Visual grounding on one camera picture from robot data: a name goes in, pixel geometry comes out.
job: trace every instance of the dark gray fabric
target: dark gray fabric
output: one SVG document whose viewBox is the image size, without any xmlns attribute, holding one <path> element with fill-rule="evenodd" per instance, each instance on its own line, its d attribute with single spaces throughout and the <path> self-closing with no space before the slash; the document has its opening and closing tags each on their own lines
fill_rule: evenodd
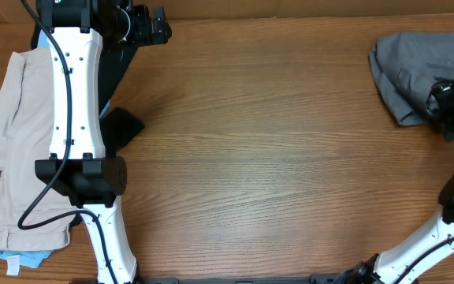
<svg viewBox="0 0 454 284">
<path fill-rule="evenodd" d="M 426 100 L 437 78 L 454 79 L 454 33 L 400 32 L 381 37 L 370 70 L 400 125 L 426 121 Z"/>
</svg>

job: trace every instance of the beige garment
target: beige garment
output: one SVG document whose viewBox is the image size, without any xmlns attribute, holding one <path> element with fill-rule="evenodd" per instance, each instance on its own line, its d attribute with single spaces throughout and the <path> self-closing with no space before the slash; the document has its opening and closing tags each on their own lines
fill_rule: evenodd
<svg viewBox="0 0 454 284">
<path fill-rule="evenodd" d="M 37 251 L 69 244 L 74 216 L 33 230 L 17 221 L 45 187 L 34 163 L 48 158 L 54 126 L 54 84 L 48 48 L 13 53 L 0 91 L 0 249 Z M 67 197 L 50 190 L 24 224 L 74 209 Z"/>
</svg>

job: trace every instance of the white tag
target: white tag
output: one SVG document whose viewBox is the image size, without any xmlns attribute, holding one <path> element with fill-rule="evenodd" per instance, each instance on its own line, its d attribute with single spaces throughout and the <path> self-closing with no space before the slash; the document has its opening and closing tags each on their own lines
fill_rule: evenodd
<svg viewBox="0 0 454 284">
<path fill-rule="evenodd" d="M 20 256 L 7 256 L 6 263 L 8 264 L 6 275 L 18 276 L 20 271 Z"/>
</svg>

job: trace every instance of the wooden tabletop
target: wooden tabletop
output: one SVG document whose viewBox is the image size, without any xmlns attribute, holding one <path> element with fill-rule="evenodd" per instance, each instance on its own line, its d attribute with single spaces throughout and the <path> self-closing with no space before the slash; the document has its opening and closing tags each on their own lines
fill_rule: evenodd
<svg viewBox="0 0 454 284">
<path fill-rule="evenodd" d="M 398 31 L 454 32 L 454 15 L 173 21 L 114 96 L 147 125 L 119 152 L 123 212 L 145 277 L 308 276 L 400 243 L 434 212 L 454 141 L 399 127 L 367 55 Z M 32 25 L 0 25 L 0 87 Z M 39 269 L 0 283 L 96 276 L 83 226 Z M 421 277 L 454 283 L 454 255 Z"/>
</svg>

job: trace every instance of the wooden table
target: wooden table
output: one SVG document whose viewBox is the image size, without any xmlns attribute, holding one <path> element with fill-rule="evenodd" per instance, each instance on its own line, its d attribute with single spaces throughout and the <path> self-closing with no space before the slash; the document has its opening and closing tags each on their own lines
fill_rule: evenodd
<svg viewBox="0 0 454 284">
<path fill-rule="evenodd" d="M 141 48 L 114 104 L 147 124 L 120 152 L 145 277 L 306 276 L 400 243 L 434 212 L 454 142 L 398 127 L 370 75 L 376 38 L 454 32 L 454 15 L 174 21 Z M 0 87 L 32 25 L 0 25 Z M 96 276 L 86 230 L 1 283 Z M 421 277 L 454 283 L 454 256 Z"/>
</svg>

